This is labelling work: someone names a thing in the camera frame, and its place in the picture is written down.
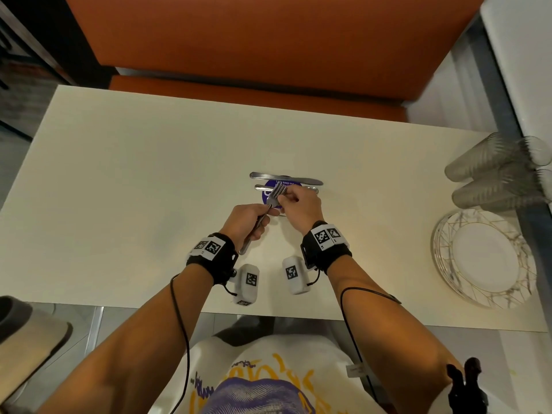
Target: person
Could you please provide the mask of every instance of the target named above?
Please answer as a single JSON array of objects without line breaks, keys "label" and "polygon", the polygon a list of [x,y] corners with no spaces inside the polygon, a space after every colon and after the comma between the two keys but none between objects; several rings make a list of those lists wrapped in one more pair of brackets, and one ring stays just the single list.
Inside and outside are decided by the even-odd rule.
[{"label": "person", "polygon": [[[312,190],[292,185],[278,201],[303,236],[324,221],[321,200]],[[220,237],[231,239],[239,250],[267,208],[236,206],[218,232]],[[269,210],[252,240],[258,240],[270,216],[277,215],[277,209]],[[343,295],[343,310],[358,348],[397,412],[452,412],[446,365],[461,365],[450,351],[403,306],[388,299],[390,295],[350,253],[335,258],[326,274],[338,300],[348,287],[381,294],[349,289]],[[196,263],[189,263],[174,279],[189,337],[214,279]],[[361,381],[347,376],[351,360],[326,337],[273,334],[234,344],[211,337],[191,348],[188,390],[177,413],[383,413]],[[151,412],[170,412],[184,387],[183,369],[177,375],[175,371],[181,361],[186,365],[186,350],[166,286],[88,355],[38,413],[135,414],[148,413],[152,406]],[[173,376],[171,396],[160,397]],[[165,407],[159,408],[163,398]]]}]

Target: gray floor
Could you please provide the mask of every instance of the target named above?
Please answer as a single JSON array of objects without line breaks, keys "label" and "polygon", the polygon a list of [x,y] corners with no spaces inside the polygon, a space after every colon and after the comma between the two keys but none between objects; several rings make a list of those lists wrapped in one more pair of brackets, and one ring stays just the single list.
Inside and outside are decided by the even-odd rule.
[{"label": "gray floor", "polygon": [[[14,87],[0,90],[0,118],[34,135],[44,115],[55,82],[21,76],[2,78]],[[422,97],[409,105],[412,123],[493,132],[496,125],[482,89],[473,55],[461,39],[439,67]],[[0,207],[16,178],[28,144],[0,130]],[[37,304],[73,324],[69,342],[31,380],[18,405],[35,410],[82,360],[94,308],[78,305]],[[99,342],[134,313],[129,308],[105,308]],[[230,326],[235,315],[202,313],[190,344]],[[521,413],[552,414],[552,344],[547,334],[503,332],[466,328],[430,327],[431,331],[461,361],[480,358],[481,383]],[[332,322],[342,348],[354,354],[342,322]]]}]

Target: orange chair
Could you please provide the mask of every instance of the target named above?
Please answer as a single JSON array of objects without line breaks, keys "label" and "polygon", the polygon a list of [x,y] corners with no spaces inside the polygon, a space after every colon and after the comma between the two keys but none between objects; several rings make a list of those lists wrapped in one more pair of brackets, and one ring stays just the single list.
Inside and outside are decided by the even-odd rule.
[{"label": "orange chair", "polygon": [[118,76],[111,89],[392,120],[406,119],[398,105],[422,93],[482,1],[67,0],[104,65],[373,99]]}]

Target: wrist strap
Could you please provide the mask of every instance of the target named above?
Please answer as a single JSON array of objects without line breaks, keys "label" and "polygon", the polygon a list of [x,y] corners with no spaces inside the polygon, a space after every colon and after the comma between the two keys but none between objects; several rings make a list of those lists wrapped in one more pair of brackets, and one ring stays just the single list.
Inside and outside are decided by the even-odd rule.
[{"label": "wrist strap", "polygon": [[187,257],[186,265],[195,263],[203,266],[217,285],[226,284],[231,277],[238,253],[228,236],[215,232],[202,238]]},{"label": "wrist strap", "polygon": [[341,231],[330,223],[315,222],[303,237],[301,251],[307,269],[317,267],[327,274],[329,266],[341,256],[353,256]]}]

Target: plate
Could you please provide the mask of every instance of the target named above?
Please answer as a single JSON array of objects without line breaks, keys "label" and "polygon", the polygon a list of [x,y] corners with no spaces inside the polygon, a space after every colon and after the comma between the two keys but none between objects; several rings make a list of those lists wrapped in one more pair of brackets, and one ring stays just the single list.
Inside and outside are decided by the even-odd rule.
[{"label": "plate", "polygon": [[536,291],[525,238],[504,218],[480,209],[445,216],[433,231],[433,261],[459,295],[491,308],[513,308]]}]

